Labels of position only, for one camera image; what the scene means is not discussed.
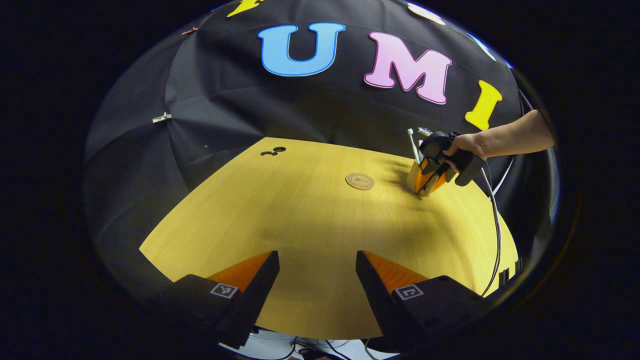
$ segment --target black background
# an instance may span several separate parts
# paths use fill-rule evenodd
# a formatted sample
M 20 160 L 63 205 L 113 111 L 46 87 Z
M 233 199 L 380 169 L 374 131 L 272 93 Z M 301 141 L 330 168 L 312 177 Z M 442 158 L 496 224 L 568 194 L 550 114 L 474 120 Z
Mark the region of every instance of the black background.
M 79 177 L 84 137 L 109 87 L 147 49 L 220 3 L 32 1 L 3 10 L 10 357 L 204 356 L 145 318 L 92 257 Z M 533 297 L 468 343 L 416 359 L 633 358 L 637 232 L 625 229 L 637 183 L 632 12 L 573 1 L 425 7 L 529 78 L 556 121 L 562 159 L 582 172 L 584 196 L 565 257 Z

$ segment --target wooden table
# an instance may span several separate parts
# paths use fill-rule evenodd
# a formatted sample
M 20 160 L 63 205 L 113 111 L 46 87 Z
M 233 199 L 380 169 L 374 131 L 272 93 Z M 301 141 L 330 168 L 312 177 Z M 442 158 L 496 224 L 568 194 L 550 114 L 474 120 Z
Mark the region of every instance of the wooden table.
M 264 155 L 274 147 L 286 151 Z M 413 160 L 330 145 L 264 138 L 178 204 L 142 253 L 169 279 L 208 277 L 277 250 L 280 273 L 256 325 L 317 339 L 381 336 L 355 272 L 369 250 L 428 278 L 448 275 L 481 293 L 493 270 L 491 202 L 471 182 L 420 198 L 405 187 Z M 370 190 L 350 187 L 352 172 Z M 516 247 L 502 226 L 500 271 L 515 273 Z M 489 293 L 497 288 L 498 277 Z

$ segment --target hand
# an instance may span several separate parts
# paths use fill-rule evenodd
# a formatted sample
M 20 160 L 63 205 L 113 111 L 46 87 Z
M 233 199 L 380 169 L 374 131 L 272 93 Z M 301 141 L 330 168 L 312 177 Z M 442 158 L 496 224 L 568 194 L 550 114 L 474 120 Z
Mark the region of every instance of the hand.
M 447 156 L 452 156 L 458 151 L 458 149 L 460 149 L 464 151 L 470 151 L 478 158 L 486 161 L 487 157 L 484 155 L 480 134 L 481 133 L 458 135 L 453 139 L 451 147 L 443 151 L 442 153 Z M 451 165 L 453 170 L 455 170 L 456 172 L 460 172 L 453 162 L 449 160 L 445 160 L 445 162 Z

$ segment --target blue letter u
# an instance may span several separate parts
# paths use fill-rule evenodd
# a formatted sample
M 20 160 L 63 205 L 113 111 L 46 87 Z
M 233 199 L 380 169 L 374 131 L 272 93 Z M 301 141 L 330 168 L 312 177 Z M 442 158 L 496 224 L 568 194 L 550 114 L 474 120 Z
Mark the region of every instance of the blue letter u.
M 267 71 L 280 76 L 308 76 L 328 69 L 335 59 L 338 33 L 346 27 L 334 22 L 316 22 L 309 30 L 316 32 L 316 54 L 305 61 L 289 57 L 289 37 L 298 30 L 295 25 L 262 30 L 262 64 Z

